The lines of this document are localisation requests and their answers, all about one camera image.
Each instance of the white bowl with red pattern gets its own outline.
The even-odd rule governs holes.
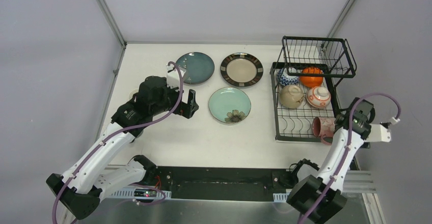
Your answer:
[[[325,87],[313,87],[308,91],[306,100],[315,108],[325,108],[330,104],[330,92]]]

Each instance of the orange bowl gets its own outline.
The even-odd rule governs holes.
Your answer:
[[[303,74],[322,74],[322,71],[316,67],[308,67],[302,71]],[[303,85],[312,88],[320,86],[322,83],[322,77],[316,76],[300,76],[300,81]]]

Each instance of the dish rack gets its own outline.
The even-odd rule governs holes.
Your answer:
[[[307,67],[317,67],[322,74],[302,74]],[[314,108],[306,99],[296,109],[283,107],[279,101],[282,90],[277,80],[280,69],[286,69],[292,76],[323,77],[322,87],[331,94],[331,103],[326,108]],[[336,87],[344,78],[356,75],[357,64],[348,41],[336,38],[287,37],[282,38],[282,49],[277,62],[273,62],[270,75],[275,109],[276,140],[292,142],[320,142],[312,133],[312,122],[315,117],[334,118],[341,113],[337,101]],[[309,88],[301,82],[306,95]]]

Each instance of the white wall panel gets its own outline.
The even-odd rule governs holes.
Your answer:
[[[432,212],[432,0],[358,0],[337,34],[348,38],[357,76],[338,90],[348,105],[356,96],[385,92],[402,106],[390,144],[358,154],[371,170],[387,223],[430,223]],[[396,113],[392,102],[371,98],[376,122]]]
[[[280,43],[326,36],[347,0],[106,0],[127,41]]]
[[[50,223],[45,180],[94,140],[120,51],[95,0],[0,0],[0,223]]]

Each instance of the white table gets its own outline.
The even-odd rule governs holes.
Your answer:
[[[321,164],[330,147],[275,140],[269,72],[280,50],[280,45],[129,44],[104,118],[104,128],[147,76],[166,76],[168,61],[176,61],[188,52],[202,52],[213,59],[215,71],[201,85],[184,86],[183,100],[187,100],[187,91],[194,89],[200,106],[191,119],[171,115],[144,129],[143,135],[127,145],[111,165],[125,165],[139,154],[156,165],[165,166],[288,168],[303,158]],[[257,84],[243,89],[252,103],[249,116],[241,123],[224,125],[212,117],[208,99],[217,89],[230,86],[222,79],[220,64],[235,52],[247,52],[258,58],[264,66],[264,76]]]

